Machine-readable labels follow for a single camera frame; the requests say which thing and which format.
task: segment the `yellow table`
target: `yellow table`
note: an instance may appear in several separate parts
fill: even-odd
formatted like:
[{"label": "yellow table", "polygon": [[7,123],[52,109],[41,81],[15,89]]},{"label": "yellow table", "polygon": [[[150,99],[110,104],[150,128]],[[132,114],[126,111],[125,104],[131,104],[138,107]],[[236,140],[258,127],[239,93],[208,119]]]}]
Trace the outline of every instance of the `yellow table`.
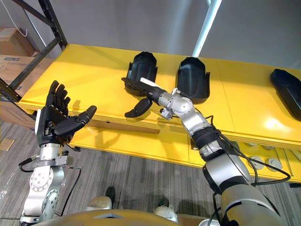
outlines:
[{"label": "yellow table", "polygon": [[[18,103],[32,113],[41,108],[53,80],[63,83],[71,97],[70,115],[97,106],[95,120],[185,133],[179,119],[167,121],[160,107],[153,105],[143,116],[127,119],[124,113],[140,99],[128,94],[121,77],[138,51],[70,44]],[[175,75],[185,56],[154,53],[156,83],[171,91]],[[196,107],[208,116],[228,138],[236,141],[301,147],[301,122],[293,119],[269,81],[274,67],[242,62],[202,59],[211,72],[210,97]],[[297,70],[288,70],[299,76]]]},{"label": "yellow table", "polygon": [[[94,120],[110,121],[131,126],[159,129],[159,134],[86,127],[77,132],[72,145],[107,150],[152,158],[183,165],[201,167],[198,151],[192,150],[179,119],[167,121],[160,116],[160,107],[151,109],[137,119],[127,119],[140,97],[128,94],[122,77],[138,51],[70,44],[24,95],[18,105],[32,113],[45,104],[53,80],[66,86],[70,115],[97,106]],[[171,91],[180,62],[185,56],[154,53],[158,73],[156,83]],[[249,149],[239,143],[245,154],[257,153],[262,159],[277,157],[285,170],[294,171],[293,180],[300,181],[300,161],[288,149],[301,149],[301,122],[290,117],[276,96],[269,81],[274,67],[242,62],[202,59],[211,72],[210,97],[196,107],[208,116],[214,115],[214,124],[231,140],[277,147],[275,151]],[[298,76],[299,71],[287,70]],[[259,175],[281,178],[265,168]]]},{"label": "yellow table", "polygon": [[[270,81],[275,67],[227,60],[217,64],[238,140],[300,148],[301,122],[290,115]],[[300,71],[285,70],[301,80]]]}]

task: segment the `black cable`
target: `black cable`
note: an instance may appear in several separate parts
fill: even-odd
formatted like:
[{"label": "black cable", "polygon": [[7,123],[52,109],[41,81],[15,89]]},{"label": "black cable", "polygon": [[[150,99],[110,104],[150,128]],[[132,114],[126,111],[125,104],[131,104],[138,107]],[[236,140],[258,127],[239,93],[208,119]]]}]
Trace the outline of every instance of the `black cable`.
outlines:
[{"label": "black cable", "polygon": [[24,173],[32,173],[33,170],[26,170],[26,169],[23,169],[23,166],[26,165],[26,164],[28,164],[28,163],[30,163],[30,162],[32,162],[32,161],[35,160],[36,158],[37,158],[36,155],[33,155],[32,157],[30,157],[30,158],[28,158],[28,159],[25,159],[24,161],[20,162],[20,163],[19,163],[19,168],[20,168],[20,170],[21,170],[22,172],[24,172]]},{"label": "black cable", "polygon": [[236,150],[239,154],[241,154],[241,157],[247,159],[247,161],[250,163],[251,167],[253,168],[254,174],[255,174],[255,180],[254,183],[251,183],[251,185],[253,185],[254,187],[257,185],[257,181],[258,181],[258,172],[256,167],[254,166],[254,164],[251,162],[251,158],[247,157],[244,153],[242,153],[238,148],[236,148],[230,141],[228,138],[226,138],[225,135],[220,134],[220,137],[223,138],[232,148],[234,148],[234,150]]},{"label": "black cable", "polygon": [[287,172],[285,172],[285,171],[283,171],[281,169],[278,169],[277,167],[271,166],[269,164],[266,164],[264,162],[261,162],[261,161],[255,160],[255,159],[251,159],[251,158],[249,158],[249,159],[251,161],[254,161],[254,162],[259,163],[261,165],[267,166],[267,167],[269,167],[271,169],[274,169],[274,170],[276,170],[276,171],[278,171],[278,172],[286,175],[286,178],[279,179],[279,180],[266,181],[266,182],[258,182],[258,183],[256,183],[256,185],[272,185],[272,184],[277,184],[277,183],[285,182],[285,181],[291,179],[291,175],[289,175]]},{"label": "black cable", "polygon": [[[211,118],[211,120],[210,120],[210,124],[211,124],[211,126],[214,128],[214,129],[216,129],[216,127],[214,126],[214,124],[213,124],[213,115],[210,115],[210,116],[208,116],[208,117],[206,117],[205,119],[209,119],[209,118]],[[228,138],[226,138],[222,133],[220,133],[219,134],[219,136],[220,137],[222,137],[232,148],[234,148],[237,152],[239,152],[242,156],[245,156],[239,149],[237,149],[229,140],[228,140]],[[258,172],[257,172],[257,169],[256,169],[256,167],[254,166],[254,164],[250,161],[250,160],[248,160],[248,158],[245,156],[245,158],[247,159],[247,161],[250,163],[250,165],[251,165],[251,167],[253,168],[253,170],[254,170],[254,174],[255,174],[255,180],[254,180],[254,183],[252,183],[252,185],[253,186],[256,186],[255,184],[257,184],[257,181],[258,181]]]},{"label": "black cable", "polygon": [[68,201],[69,201],[69,198],[70,198],[70,196],[71,196],[71,194],[72,194],[72,192],[73,192],[73,189],[75,188],[75,185],[77,184],[77,182],[78,182],[78,180],[79,180],[79,177],[80,177],[80,174],[81,174],[81,168],[74,168],[74,167],[68,167],[68,166],[67,166],[67,168],[72,169],[72,170],[79,170],[79,174],[78,174],[78,176],[77,176],[77,178],[76,178],[76,180],[75,180],[75,182],[74,182],[74,184],[73,184],[73,186],[72,186],[72,188],[71,188],[71,190],[70,190],[70,192],[69,192],[69,194],[68,194],[68,197],[67,197],[67,199],[66,199],[66,201],[65,201],[65,204],[64,204],[62,213],[61,213],[61,214],[55,213],[56,215],[58,215],[58,216],[60,216],[60,217],[64,214],[64,211],[65,211],[65,208],[66,208],[67,203],[68,203]]},{"label": "black cable", "polygon": [[221,225],[221,219],[220,219],[220,215],[218,215],[218,210],[217,210],[217,206],[216,206],[216,197],[217,193],[213,193],[212,198],[213,198],[213,206],[214,206],[214,212],[216,212],[216,218],[218,220],[218,223]]},{"label": "black cable", "polygon": [[[211,118],[211,125],[214,129],[216,129],[216,127],[214,126],[213,124],[213,115],[210,115],[207,118]],[[287,180],[289,180],[291,178],[291,175],[289,175],[287,172],[281,170],[281,169],[278,169],[277,167],[274,167],[274,166],[271,166],[269,164],[266,164],[264,162],[261,162],[261,161],[258,161],[258,160],[255,160],[255,159],[252,159],[252,158],[249,158],[247,157],[245,154],[243,154],[238,148],[236,148],[230,141],[228,138],[226,138],[225,135],[223,135],[222,133],[220,134],[220,137],[223,138],[232,148],[234,148],[234,150],[236,150],[240,155],[240,157],[243,157],[245,159],[247,159],[247,161],[250,163],[250,165],[252,166],[253,170],[254,170],[254,173],[255,173],[255,181],[254,183],[251,183],[251,185],[253,186],[257,186],[257,185],[271,185],[271,184],[277,184],[277,183],[281,183],[281,182],[285,182]],[[266,182],[258,182],[258,173],[257,173],[257,169],[255,168],[254,164],[252,162],[256,162],[256,163],[259,163],[261,165],[264,165],[264,166],[267,166],[271,169],[274,169],[284,175],[286,175],[286,178],[283,178],[283,179],[279,179],[279,180],[272,180],[272,181],[266,181]]]},{"label": "black cable", "polygon": [[269,202],[269,204],[273,207],[274,211],[280,216],[279,211],[277,210],[276,206],[274,206],[274,204],[272,203],[272,201],[265,195],[263,195]]},{"label": "black cable", "polygon": [[217,211],[214,211],[214,213],[211,215],[211,217],[210,217],[210,219],[209,219],[209,221],[208,221],[207,226],[210,226],[213,217],[214,217],[215,215],[218,216],[218,211],[220,211],[220,210],[221,210],[221,207],[219,207],[219,208],[217,209]]},{"label": "black cable", "polygon": [[22,165],[19,165],[19,168],[20,168],[20,170],[21,170],[22,172],[24,172],[24,173],[32,173],[32,172],[33,172],[33,170],[26,170],[26,169],[23,169],[23,168],[22,168]]}]

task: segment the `metal shelf frame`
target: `metal shelf frame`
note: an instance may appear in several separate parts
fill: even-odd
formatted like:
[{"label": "metal shelf frame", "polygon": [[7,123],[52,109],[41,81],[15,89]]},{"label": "metal shelf frame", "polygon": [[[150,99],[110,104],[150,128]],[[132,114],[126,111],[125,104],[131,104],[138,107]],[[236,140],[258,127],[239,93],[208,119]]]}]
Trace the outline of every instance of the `metal shelf frame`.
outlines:
[{"label": "metal shelf frame", "polygon": [[40,52],[35,58],[24,68],[24,70],[8,85],[0,78],[0,93],[10,102],[16,103],[21,100],[21,96],[16,93],[18,86],[27,78],[33,69],[42,61],[42,59],[58,44],[63,50],[68,45],[61,26],[57,20],[55,12],[51,6],[50,0],[38,0],[44,15],[35,10],[32,6],[23,0],[12,0],[23,9],[37,17],[39,20],[47,24],[55,38]]}]

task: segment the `robot finger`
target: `robot finger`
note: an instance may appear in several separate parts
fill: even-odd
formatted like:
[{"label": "robot finger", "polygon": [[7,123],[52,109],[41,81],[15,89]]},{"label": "robot finger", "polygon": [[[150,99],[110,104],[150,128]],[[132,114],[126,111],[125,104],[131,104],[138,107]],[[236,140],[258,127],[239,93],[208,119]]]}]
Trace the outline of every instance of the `robot finger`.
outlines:
[{"label": "robot finger", "polygon": [[58,86],[58,81],[54,80],[50,86],[49,93],[46,99],[46,106],[53,106],[56,107],[56,97],[55,97],[55,90]]},{"label": "robot finger", "polygon": [[62,113],[64,113],[65,109],[66,109],[66,106],[65,106],[65,97],[66,97],[67,93],[68,92],[66,90],[63,90],[63,93],[61,95],[61,109],[60,109],[60,111]]},{"label": "robot finger", "polygon": [[61,96],[63,94],[64,88],[65,88],[65,86],[63,84],[61,84],[57,88],[56,93],[55,93],[55,97],[56,97],[56,109],[59,110],[59,111],[61,110],[61,107],[62,107]]},{"label": "robot finger", "polygon": [[66,97],[64,105],[65,105],[65,111],[64,111],[64,115],[67,117],[68,116],[68,104],[70,102],[70,97]]}]

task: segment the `white wire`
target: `white wire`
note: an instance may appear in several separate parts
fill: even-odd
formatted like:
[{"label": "white wire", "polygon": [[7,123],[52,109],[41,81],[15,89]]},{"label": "white wire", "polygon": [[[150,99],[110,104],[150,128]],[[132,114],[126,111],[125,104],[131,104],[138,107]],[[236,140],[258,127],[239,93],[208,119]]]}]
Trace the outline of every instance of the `white wire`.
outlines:
[{"label": "white wire", "polygon": [[19,30],[19,28],[17,27],[17,25],[15,24],[15,22],[14,22],[13,18],[11,17],[11,15],[10,15],[8,9],[6,8],[4,2],[3,2],[2,0],[0,0],[0,1],[2,2],[2,4],[3,4],[5,10],[7,11],[8,15],[9,15],[11,21],[13,22],[14,26],[16,27],[16,29],[21,33],[21,35],[23,35],[24,37],[26,37],[26,36],[27,36],[27,29],[26,29],[26,34],[24,35],[24,34]]}]

